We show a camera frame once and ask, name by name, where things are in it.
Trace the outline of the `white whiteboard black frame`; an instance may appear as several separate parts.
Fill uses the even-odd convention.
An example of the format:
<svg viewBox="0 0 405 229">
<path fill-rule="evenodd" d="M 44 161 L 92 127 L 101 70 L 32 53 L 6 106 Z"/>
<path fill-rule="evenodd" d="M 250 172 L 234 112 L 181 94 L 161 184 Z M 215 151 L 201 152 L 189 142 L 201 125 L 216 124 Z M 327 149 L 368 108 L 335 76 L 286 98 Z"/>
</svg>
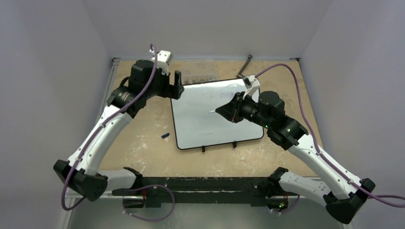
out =
<svg viewBox="0 0 405 229">
<path fill-rule="evenodd" d="M 184 86 L 180 99 L 171 100 L 177 148 L 186 150 L 262 138 L 264 130 L 256 124 L 247 120 L 233 124 L 217 113 L 208 113 L 245 90 L 241 79 Z"/>
</svg>

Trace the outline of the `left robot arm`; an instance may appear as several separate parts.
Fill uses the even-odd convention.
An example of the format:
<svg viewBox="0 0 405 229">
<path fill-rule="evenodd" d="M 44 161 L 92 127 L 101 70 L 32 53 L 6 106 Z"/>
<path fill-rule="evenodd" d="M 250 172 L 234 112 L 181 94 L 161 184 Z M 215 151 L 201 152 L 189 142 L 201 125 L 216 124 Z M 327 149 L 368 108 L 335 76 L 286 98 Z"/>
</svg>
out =
<svg viewBox="0 0 405 229">
<path fill-rule="evenodd" d="M 95 201 L 105 191 L 126 190 L 137 195 L 142 190 L 141 174 L 125 167 L 118 171 L 100 172 L 99 167 L 109 148 L 120 132 L 146 106 L 147 100 L 154 97 L 178 100 L 184 91 L 180 71 L 174 72 L 174 83 L 170 84 L 168 65 L 150 60 L 136 61 L 118 88 L 112 91 L 96 125 L 67 159 L 57 160 L 53 170 L 67 188 L 82 198 Z"/>
</svg>

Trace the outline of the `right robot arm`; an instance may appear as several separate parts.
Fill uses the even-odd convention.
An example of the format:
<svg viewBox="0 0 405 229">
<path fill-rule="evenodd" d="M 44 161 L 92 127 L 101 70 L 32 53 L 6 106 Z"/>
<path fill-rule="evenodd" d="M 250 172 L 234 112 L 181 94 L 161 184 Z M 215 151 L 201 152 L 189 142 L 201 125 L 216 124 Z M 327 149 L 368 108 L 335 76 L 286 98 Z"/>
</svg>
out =
<svg viewBox="0 0 405 229">
<path fill-rule="evenodd" d="M 244 92 L 235 93 L 215 113 L 232 123 L 247 120 L 265 128 L 273 143 L 299 158 L 321 179 L 315 181 L 279 167 L 267 178 L 268 197 L 295 193 L 323 206 L 338 222 L 349 224 L 368 198 L 362 189 L 372 192 L 375 188 L 369 178 L 359 178 L 324 152 L 300 122 L 285 114 L 285 103 L 276 92 L 261 93 L 257 102 Z"/>
</svg>

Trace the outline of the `clear plastic screw box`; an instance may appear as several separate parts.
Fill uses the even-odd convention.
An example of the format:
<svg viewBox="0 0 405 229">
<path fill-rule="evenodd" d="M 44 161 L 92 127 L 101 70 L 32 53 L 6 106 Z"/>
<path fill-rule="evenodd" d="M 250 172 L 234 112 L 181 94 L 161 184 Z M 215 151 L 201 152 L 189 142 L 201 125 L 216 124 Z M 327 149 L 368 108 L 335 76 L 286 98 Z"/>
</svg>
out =
<svg viewBox="0 0 405 229">
<path fill-rule="evenodd" d="M 182 84 L 207 83 L 217 80 L 215 61 L 185 61 L 181 64 Z"/>
</svg>

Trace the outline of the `black metal allen key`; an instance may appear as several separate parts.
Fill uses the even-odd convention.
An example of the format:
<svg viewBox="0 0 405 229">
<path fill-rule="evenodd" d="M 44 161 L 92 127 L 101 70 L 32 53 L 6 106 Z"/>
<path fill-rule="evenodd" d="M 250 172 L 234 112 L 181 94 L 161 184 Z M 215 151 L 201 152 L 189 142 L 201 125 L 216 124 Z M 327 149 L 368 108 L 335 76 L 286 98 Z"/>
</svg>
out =
<svg viewBox="0 0 405 229">
<path fill-rule="evenodd" d="M 247 66 L 249 65 L 249 63 L 251 62 L 252 58 L 253 58 L 253 55 L 251 55 L 251 54 L 249 54 L 249 55 L 247 56 L 247 60 L 246 60 L 245 63 L 242 65 L 241 69 L 238 71 L 238 73 L 237 73 L 237 75 L 236 75 L 237 78 L 243 78 L 243 77 L 244 77 L 243 72 L 245 71 L 245 69 L 247 68 Z"/>
</svg>

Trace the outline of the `aluminium rail frame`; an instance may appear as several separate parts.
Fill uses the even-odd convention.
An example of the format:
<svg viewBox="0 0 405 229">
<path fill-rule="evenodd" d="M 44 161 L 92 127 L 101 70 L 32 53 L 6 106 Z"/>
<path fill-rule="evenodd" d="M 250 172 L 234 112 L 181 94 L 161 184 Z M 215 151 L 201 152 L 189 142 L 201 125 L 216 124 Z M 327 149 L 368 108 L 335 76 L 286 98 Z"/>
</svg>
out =
<svg viewBox="0 0 405 229">
<path fill-rule="evenodd" d="M 95 123 L 97 123 L 98 119 L 101 117 L 105 103 L 106 103 L 111 91 L 113 90 L 114 80 L 116 78 L 120 62 L 121 62 L 121 58 L 117 58 L 117 57 L 113 58 L 111 60 L 111 67 L 108 72 L 106 88 L 105 88 L 103 96 L 102 96 L 101 104 L 99 106 L 99 110 L 98 110 L 98 114 L 96 116 Z M 67 204 L 68 206 L 74 205 L 76 203 L 76 198 L 72 197 L 73 193 L 74 192 L 72 192 L 72 190 L 69 188 L 67 188 L 65 191 L 64 200 L 65 200 L 65 204 Z M 58 226 L 56 228 L 57 229 L 68 228 L 71 214 L 72 214 L 72 210 L 71 211 L 62 210 L 61 218 L 59 219 Z"/>
</svg>

